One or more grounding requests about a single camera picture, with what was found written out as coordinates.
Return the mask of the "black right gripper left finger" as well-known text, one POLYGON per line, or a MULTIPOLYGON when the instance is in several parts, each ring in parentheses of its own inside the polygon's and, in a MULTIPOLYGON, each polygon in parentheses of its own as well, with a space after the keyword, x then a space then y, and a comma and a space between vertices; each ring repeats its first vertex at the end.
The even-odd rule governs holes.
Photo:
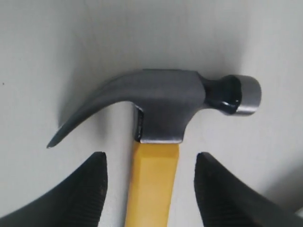
POLYGON ((49 192, 2 217, 2 227, 96 227, 108 186, 107 157, 93 153, 49 192))

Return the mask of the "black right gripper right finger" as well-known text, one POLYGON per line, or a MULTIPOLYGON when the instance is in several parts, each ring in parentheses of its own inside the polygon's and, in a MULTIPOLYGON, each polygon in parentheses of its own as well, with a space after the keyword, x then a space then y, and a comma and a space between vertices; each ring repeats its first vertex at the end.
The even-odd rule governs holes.
POLYGON ((210 153, 196 157, 194 189, 205 227, 301 227, 303 219, 239 180, 210 153))

